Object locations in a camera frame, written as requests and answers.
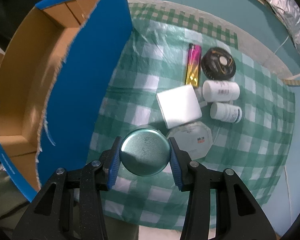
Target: black round object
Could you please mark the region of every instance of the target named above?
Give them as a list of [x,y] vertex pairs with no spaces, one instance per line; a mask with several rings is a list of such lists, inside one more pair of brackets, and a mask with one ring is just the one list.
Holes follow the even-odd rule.
[[207,78],[212,80],[229,80],[236,70],[233,57],[219,47],[208,50],[202,57],[201,67]]

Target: white circle center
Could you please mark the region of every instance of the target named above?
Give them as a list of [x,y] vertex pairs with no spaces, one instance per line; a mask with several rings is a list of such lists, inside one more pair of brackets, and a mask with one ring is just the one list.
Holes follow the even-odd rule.
[[221,56],[219,58],[219,61],[223,66],[226,66],[228,64],[228,60],[224,56]]

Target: white pill bottle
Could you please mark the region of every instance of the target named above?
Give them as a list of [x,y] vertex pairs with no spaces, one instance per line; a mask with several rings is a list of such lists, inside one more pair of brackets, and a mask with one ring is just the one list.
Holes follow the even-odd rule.
[[239,98],[240,88],[236,82],[206,80],[202,95],[206,102],[227,102]]
[[213,103],[210,109],[212,119],[221,120],[223,122],[238,123],[242,118],[242,110],[239,106],[224,103]]

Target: lighter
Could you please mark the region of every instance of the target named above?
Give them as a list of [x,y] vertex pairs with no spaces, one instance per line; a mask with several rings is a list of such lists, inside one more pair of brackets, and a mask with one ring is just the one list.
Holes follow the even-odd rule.
[[186,72],[186,85],[193,85],[198,87],[199,85],[199,73],[200,73],[200,61],[201,61],[201,46],[196,44],[189,44],[188,52],[188,64]]

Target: barcode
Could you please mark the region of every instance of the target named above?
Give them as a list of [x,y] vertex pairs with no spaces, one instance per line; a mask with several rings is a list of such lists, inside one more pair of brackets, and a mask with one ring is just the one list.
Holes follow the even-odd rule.
[[218,95],[227,95],[229,94],[229,89],[218,89]]

